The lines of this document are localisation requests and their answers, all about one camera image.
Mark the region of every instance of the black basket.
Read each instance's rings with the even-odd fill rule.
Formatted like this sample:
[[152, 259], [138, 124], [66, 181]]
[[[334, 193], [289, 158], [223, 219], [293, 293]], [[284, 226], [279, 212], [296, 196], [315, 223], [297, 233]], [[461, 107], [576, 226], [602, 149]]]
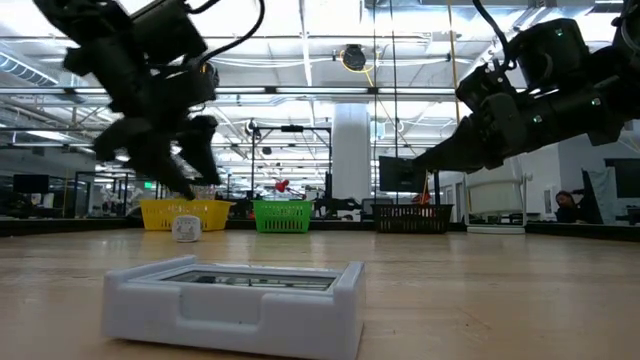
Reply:
[[444, 234], [453, 205], [374, 205], [376, 231], [382, 233]]

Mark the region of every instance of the person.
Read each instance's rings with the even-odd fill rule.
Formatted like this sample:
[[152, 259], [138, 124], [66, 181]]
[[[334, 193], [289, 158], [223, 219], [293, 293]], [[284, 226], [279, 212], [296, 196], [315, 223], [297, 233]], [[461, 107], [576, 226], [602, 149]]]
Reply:
[[559, 223], [564, 224], [588, 224], [588, 217], [580, 208], [580, 204], [576, 204], [573, 196], [568, 191], [560, 191], [556, 195], [556, 203], [558, 211], [556, 219]]

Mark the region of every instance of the plastic basket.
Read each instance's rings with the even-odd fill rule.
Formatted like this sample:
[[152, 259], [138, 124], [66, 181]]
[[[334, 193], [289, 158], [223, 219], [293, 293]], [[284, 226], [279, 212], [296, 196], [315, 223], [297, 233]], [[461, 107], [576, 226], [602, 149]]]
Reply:
[[453, 205], [374, 205], [376, 231], [382, 233], [444, 234]]
[[256, 229], [260, 233], [306, 233], [311, 222], [311, 201], [254, 201]]
[[202, 221], [203, 231], [223, 230], [233, 203], [216, 200], [140, 200], [146, 230], [171, 230], [173, 219], [193, 215]]

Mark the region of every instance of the yellow basket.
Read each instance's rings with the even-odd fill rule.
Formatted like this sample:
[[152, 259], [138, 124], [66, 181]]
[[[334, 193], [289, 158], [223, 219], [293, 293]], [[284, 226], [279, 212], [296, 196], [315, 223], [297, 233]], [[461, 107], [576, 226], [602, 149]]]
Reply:
[[176, 216], [193, 215], [202, 221], [203, 231], [224, 230], [233, 203], [217, 200], [140, 200], [146, 230], [171, 230]]

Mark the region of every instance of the green basket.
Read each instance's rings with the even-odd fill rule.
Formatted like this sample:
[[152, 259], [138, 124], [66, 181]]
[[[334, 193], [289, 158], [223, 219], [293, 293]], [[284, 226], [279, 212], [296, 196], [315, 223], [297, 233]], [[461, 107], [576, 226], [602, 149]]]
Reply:
[[253, 202], [260, 233], [306, 233], [311, 222], [311, 201]]

